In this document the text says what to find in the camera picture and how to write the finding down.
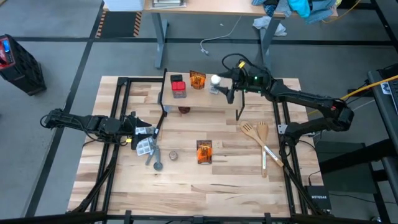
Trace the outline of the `wooden desk with grey legs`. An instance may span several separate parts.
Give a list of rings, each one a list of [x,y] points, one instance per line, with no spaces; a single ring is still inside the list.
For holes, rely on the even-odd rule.
[[[168,9],[152,9],[152,0],[145,0],[142,11],[112,11],[112,12],[146,12],[151,14],[157,38],[157,53],[155,68],[162,67],[165,36],[169,22],[161,18],[161,14],[215,14],[227,16],[264,16],[265,12],[260,6],[253,6],[249,0],[185,0],[186,6]]]

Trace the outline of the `teal cloth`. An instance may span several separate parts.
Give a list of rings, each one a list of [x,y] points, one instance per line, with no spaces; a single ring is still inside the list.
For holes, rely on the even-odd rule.
[[[307,18],[310,15],[308,0],[288,0],[288,4],[291,10],[296,12],[300,17]]]

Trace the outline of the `white-lid seasoning jar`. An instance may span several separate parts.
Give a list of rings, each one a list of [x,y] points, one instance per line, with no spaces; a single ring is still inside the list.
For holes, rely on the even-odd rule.
[[[218,75],[213,75],[210,79],[209,92],[217,95],[219,93],[218,87],[220,85],[221,78]]]

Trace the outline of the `orange taco seasoning packet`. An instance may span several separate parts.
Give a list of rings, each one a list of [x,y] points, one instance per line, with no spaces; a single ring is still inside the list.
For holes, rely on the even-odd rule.
[[[211,164],[212,154],[212,140],[197,140],[197,162],[199,164]]]
[[[196,90],[201,90],[205,87],[206,74],[190,70],[190,84]]]

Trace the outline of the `black equipment stand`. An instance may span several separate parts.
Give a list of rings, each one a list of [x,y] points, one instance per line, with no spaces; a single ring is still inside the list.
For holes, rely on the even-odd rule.
[[[376,193],[376,183],[388,181],[398,197],[398,151],[392,140],[371,145],[320,141],[316,145],[323,183],[328,190]]]

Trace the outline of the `black aluminium table frame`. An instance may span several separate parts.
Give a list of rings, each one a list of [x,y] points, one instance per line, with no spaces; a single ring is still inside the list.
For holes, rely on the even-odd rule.
[[[157,125],[162,115],[158,94],[162,78],[101,78],[94,114],[118,117],[122,111]],[[117,155],[116,169],[110,183],[104,184],[93,204],[113,218],[126,211],[137,216],[271,217],[285,220],[299,213],[305,202],[294,185],[285,183],[286,175],[272,160],[267,160],[267,177],[261,175],[261,148],[245,135],[239,122],[269,125],[267,145],[279,151],[277,128],[287,119],[305,122],[305,108],[287,104],[275,108],[265,98],[245,95],[243,113],[235,110],[194,108],[188,114],[172,109],[157,138],[163,169],[156,171],[147,158],[138,156],[129,146],[116,149],[93,142],[82,150],[68,208],[74,209],[93,188],[112,154]],[[212,140],[211,164],[197,162],[197,140]],[[178,153],[171,161],[170,151]]]

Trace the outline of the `blue cloth pile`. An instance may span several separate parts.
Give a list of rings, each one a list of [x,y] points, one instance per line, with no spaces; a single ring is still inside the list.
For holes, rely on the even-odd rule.
[[[308,2],[310,4],[310,15],[303,19],[306,24],[313,24],[332,16],[337,0],[308,0]],[[291,10],[288,0],[251,0],[251,4],[261,6],[265,15],[269,17],[290,17],[292,14],[299,16]]]

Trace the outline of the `black-handled grey spatula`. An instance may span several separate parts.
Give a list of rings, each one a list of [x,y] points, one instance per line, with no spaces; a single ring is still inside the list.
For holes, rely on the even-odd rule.
[[[170,109],[171,109],[171,106],[163,106],[163,107],[162,107],[162,115],[161,115],[161,117],[160,117],[160,119],[159,119],[159,122],[157,123],[156,128],[154,129],[154,133],[153,133],[153,135],[152,135],[152,138],[153,138],[153,139],[157,139],[157,137],[159,136],[160,128],[161,128],[161,126],[162,126],[162,123],[163,123],[163,121],[164,121],[164,118],[167,117],[167,115],[168,115]]]

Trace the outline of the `red-lid smoked paprika tin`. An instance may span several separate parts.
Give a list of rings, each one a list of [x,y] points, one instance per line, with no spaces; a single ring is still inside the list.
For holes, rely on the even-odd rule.
[[[172,82],[172,94],[174,98],[186,98],[186,83],[184,81]]]

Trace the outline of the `black hazard-striped mat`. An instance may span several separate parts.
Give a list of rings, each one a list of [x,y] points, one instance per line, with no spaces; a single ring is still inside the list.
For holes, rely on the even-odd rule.
[[[95,37],[97,39],[138,37],[141,20],[141,12],[103,11]]]

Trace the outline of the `white cloth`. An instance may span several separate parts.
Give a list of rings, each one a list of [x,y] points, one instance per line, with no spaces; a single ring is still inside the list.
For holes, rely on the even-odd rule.
[[[267,30],[271,24],[271,18],[269,16],[263,16],[257,19],[254,19],[252,26],[257,30],[265,29]],[[277,28],[274,32],[274,36],[277,37],[285,37],[287,35],[286,28],[278,23]]]

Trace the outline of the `black side desk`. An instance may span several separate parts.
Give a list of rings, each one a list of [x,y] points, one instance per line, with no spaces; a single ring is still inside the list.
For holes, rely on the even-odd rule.
[[[371,88],[377,108],[382,118],[383,125],[388,135],[391,146],[388,153],[381,161],[387,176],[387,181],[392,190],[392,194],[398,204],[398,94],[393,100],[391,95],[383,92],[382,83],[388,83],[387,79],[398,75],[398,63],[392,64],[378,70],[368,72],[368,80],[371,84],[381,82]]]

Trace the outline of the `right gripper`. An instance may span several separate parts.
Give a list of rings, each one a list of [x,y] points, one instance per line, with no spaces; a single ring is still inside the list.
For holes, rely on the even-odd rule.
[[[218,76],[221,78],[238,78],[238,70],[221,72]],[[239,69],[239,80],[236,82],[235,87],[237,90],[246,92],[263,93],[271,87],[273,81],[274,78],[268,68],[245,65]],[[233,88],[218,86],[216,89],[226,96],[228,104],[233,104]]]

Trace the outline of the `red and black case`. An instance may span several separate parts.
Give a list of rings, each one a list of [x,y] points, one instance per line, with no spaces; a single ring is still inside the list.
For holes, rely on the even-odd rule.
[[[8,34],[0,35],[0,76],[29,96],[47,89],[40,63]]]

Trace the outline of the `wooden shelf with black frame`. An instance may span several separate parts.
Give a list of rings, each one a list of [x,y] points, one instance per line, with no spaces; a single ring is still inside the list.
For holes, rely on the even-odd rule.
[[[186,83],[186,97],[174,98],[172,93],[172,84],[170,77],[172,75],[182,75],[183,81]],[[196,90],[190,86],[190,74],[182,72],[164,72],[164,81],[162,84],[162,96],[160,96],[161,103],[164,106],[174,107],[190,107],[190,108],[213,108],[224,110],[236,110],[236,119],[238,120],[245,107],[244,93],[238,92],[234,94],[234,101],[232,104],[227,102],[226,96],[223,93],[212,94],[209,91],[210,78],[212,74],[206,75],[205,87],[201,90]]]

